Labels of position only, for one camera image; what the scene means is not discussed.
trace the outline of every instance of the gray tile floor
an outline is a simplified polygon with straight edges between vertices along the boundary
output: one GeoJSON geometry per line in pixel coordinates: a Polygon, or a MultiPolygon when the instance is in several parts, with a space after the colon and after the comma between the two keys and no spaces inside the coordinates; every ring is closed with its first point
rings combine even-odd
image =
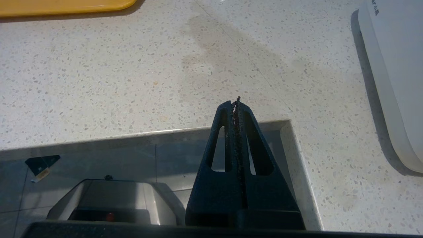
{"type": "MultiPolygon", "coordinates": [[[[280,145],[279,132],[265,133],[265,136],[275,158],[282,158],[277,154],[280,146],[275,146],[275,143],[280,145]]],[[[44,220],[50,208],[77,183],[84,179],[103,179],[107,174],[115,180],[155,184],[164,196],[177,200],[179,209],[175,213],[184,219],[206,140],[64,154],[51,167],[50,174],[38,183],[30,181],[34,175],[25,159],[0,161],[1,237],[21,237],[29,224],[44,220]]],[[[220,138],[215,158],[224,155],[223,145],[224,139],[220,138]]],[[[280,167],[284,173],[286,166],[280,164],[280,167]]],[[[222,170],[224,162],[215,159],[212,168],[222,170]]]]}

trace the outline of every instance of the glossy surface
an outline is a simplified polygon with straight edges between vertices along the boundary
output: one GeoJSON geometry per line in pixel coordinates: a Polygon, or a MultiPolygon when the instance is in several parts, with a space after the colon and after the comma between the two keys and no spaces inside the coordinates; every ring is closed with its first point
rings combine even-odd
{"type": "Polygon", "coordinates": [[[0,17],[116,11],[136,0],[2,0],[0,17]]]}

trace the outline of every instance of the white appliance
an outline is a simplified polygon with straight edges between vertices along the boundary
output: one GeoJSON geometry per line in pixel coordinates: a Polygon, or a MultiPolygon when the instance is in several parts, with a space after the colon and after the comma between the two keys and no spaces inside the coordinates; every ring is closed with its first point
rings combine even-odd
{"type": "Polygon", "coordinates": [[[423,172],[423,0],[366,0],[358,22],[392,146],[423,172]]]}

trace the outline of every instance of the yellow tray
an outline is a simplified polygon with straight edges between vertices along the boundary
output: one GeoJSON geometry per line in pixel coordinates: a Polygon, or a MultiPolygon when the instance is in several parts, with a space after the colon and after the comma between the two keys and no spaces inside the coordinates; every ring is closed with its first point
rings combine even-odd
{"type": "Polygon", "coordinates": [[[0,0],[0,17],[85,13],[125,9],[137,0],[0,0]]]}

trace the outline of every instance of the white speckled countertop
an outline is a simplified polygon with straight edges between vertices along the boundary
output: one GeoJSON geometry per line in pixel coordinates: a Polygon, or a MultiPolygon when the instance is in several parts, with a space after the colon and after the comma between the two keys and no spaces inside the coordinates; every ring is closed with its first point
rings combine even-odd
{"type": "Polygon", "coordinates": [[[292,120],[322,229],[420,234],[423,177],[390,145],[360,4],[146,0],[0,19],[0,149],[210,126],[239,95],[259,121],[292,120]]]}

